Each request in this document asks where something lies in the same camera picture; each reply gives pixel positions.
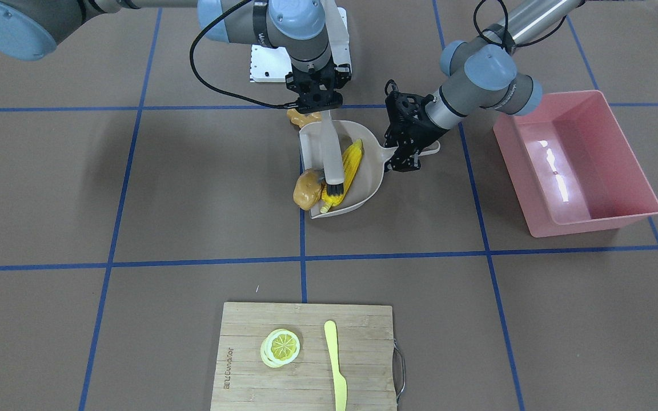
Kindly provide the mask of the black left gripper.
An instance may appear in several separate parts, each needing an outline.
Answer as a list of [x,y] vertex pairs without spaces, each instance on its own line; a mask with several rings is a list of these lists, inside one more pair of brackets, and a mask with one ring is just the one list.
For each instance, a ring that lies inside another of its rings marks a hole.
[[421,168],[420,153],[433,146],[448,133],[436,125],[426,112],[431,95],[400,92],[394,80],[384,86],[389,126],[384,133],[385,148],[394,148],[389,159],[389,171],[410,172]]

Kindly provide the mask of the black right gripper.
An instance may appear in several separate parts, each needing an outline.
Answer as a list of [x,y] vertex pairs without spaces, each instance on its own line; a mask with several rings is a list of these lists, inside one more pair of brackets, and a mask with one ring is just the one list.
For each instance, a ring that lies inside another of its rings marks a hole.
[[296,67],[286,75],[286,88],[298,95],[294,102],[288,102],[284,108],[295,109],[300,114],[313,114],[325,110],[334,110],[344,105],[344,98],[339,93],[352,78],[349,63],[328,63],[320,70],[303,72]]

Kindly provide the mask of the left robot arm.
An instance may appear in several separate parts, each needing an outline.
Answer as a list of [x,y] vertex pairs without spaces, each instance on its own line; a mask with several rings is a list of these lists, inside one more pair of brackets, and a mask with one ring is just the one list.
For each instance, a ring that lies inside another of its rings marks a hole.
[[434,93],[404,93],[394,80],[386,83],[389,127],[384,148],[393,152],[384,171],[420,169],[420,157],[433,154],[439,139],[478,109],[527,115],[540,104],[543,88],[519,72],[513,59],[518,49],[554,34],[582,1],[525,1],[503,18],[478,29],[469,42],[449,43],[439,65],[447,77]]

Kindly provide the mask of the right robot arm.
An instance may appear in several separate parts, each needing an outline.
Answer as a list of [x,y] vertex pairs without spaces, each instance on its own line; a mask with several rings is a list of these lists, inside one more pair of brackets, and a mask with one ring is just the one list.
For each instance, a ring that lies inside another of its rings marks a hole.
[[[48,57],[70,37],[125,22],[158,10],[192,10],[196,35],[188,47],[194,78],[213,92],[274,109],[313,114],[339,108],[340,89],[352,78],[350,63],[338,62],[332,46],[332,20],[338,15],[329,1],[0,1],[0,52],[24,62]],[[196,62],[204,40],[284,50],[289,67],[282,72],[293,101],[260,101],[215,86],[201,75]]]

